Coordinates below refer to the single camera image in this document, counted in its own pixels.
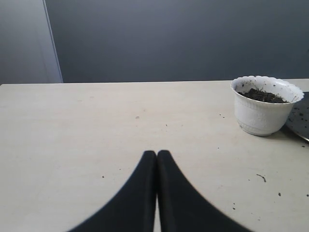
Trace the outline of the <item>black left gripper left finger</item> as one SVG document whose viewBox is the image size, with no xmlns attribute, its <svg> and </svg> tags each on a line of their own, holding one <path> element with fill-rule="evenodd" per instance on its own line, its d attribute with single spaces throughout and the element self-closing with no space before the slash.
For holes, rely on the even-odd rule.
<svg viewBox="0 0 309 232">
<path fill-rule="evenodd" d="M 156 153 L 145 151 L 130 178 L 101 209 L 72 232 L 152 232 L 156 209 Z"/>
</svg>

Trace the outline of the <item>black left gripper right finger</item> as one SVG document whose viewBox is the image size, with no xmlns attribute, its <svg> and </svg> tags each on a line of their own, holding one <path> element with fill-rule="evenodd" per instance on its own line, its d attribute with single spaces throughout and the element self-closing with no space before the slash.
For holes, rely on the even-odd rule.
<svg viewBox="0 0 309 232">
<path fill-rule="evenodd" d="M 157 154 L 157 176 L 161 231 L 249 231 L 209 203 L 186 179 L 168 150 Z"/>
</svg>

